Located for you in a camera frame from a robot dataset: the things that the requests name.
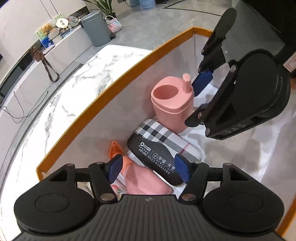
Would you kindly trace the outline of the plaid zip case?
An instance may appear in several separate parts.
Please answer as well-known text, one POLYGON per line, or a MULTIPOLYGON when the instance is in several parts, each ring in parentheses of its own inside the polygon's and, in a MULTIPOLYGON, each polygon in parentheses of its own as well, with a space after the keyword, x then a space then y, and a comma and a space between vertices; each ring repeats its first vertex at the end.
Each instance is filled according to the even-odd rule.
POLYGON ((145 120, 134 133, 149 141, 163 144, 168 150, 183 155, 190 162, 203 161, 205 158, 200 148, 193 146, 156 120, 145 120))

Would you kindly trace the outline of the pink pump bottle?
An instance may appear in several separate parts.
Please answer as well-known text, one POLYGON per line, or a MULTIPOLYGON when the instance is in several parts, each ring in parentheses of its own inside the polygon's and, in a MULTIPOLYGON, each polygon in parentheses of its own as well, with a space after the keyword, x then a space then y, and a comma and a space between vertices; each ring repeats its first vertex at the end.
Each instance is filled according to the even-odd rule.
POLYGON ((123 149, 113 141, 109 149, 109 158, 117 154, 123 157, 121 175, 125 180, 127 194, 131 195, 170 195, 173 189, 161 180, 152 170, 135 163, 130 157, 123 156, 123 149))

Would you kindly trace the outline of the pink toothbrush cup holder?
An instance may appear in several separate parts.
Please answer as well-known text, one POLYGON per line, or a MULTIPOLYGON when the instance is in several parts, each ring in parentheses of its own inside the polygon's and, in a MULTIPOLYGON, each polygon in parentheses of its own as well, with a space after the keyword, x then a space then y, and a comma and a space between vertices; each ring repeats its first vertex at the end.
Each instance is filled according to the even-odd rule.
POLYGON ((160 124, 174 133, 187 126, 185 120, 193 113, 194 92, 191 76, 168 76, 159 81, 151 91, 151 101, 160 124))

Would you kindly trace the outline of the black glasses case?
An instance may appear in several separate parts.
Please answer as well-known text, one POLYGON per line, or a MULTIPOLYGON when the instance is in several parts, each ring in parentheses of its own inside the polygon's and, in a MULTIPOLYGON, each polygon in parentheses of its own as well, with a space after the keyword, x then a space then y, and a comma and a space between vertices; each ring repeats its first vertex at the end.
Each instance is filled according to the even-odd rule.
POLYGON ((133 133, 127 141, 127 147, 147 168, 155 171, 170 185, 180 186, 184 183, 176 171, 175 156, 163 144, 133 133))

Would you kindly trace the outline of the pastel woven basket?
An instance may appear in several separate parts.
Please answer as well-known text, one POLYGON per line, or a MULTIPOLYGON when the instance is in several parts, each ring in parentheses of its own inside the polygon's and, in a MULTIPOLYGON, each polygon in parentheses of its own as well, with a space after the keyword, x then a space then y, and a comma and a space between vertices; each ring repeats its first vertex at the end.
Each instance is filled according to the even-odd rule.
POLYGON ((119 32, 122 29, 122 24, 119 22, 119 20, 111 15, 107 15, 105 17, 105 21, 113 34, 119 32))

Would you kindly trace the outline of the green potted plant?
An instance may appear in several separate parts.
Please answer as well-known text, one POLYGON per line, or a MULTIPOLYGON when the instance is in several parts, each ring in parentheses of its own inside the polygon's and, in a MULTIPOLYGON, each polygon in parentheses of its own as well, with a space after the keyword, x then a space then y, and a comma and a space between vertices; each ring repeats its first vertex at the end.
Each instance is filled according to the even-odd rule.
POLYGON ((113 15, 114 9, 112 8, 112 0, 83 0, 86 3, 94 4, 101 10, 105 15, 113 15))

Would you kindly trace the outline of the grey trash bin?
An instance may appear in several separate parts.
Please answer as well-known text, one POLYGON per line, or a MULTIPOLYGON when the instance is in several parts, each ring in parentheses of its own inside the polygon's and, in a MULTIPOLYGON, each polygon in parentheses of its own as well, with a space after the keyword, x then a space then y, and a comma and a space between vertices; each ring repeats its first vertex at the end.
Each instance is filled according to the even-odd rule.
POLYGON ((84 28, 95 47, 103 46, 111 40, 111 31, 100 10, 93 10, 82 17, 80 25, 84 28))

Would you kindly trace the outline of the white round clock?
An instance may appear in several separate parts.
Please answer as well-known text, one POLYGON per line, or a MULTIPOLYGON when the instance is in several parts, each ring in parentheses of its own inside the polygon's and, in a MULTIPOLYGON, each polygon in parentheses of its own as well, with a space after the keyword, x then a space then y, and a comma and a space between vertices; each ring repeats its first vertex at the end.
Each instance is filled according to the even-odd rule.
POLYGON ((69 21, 65 18, 59 18, 56 20, 56 27, 64 29, 67 28, 69 25, 69 21))

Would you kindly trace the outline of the teddy bear toy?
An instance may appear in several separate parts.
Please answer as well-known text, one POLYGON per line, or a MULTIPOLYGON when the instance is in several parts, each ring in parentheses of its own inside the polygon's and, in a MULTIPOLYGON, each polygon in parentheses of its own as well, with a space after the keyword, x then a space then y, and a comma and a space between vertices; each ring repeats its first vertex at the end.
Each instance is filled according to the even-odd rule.
POLYGON ((48 35, 48 33, 53 29, 53 26, 49 23, 46 23, 45 25, 43 25, 43 27, 41 27, 41 30, 43 32, 43 34, 45 36, 48 35))

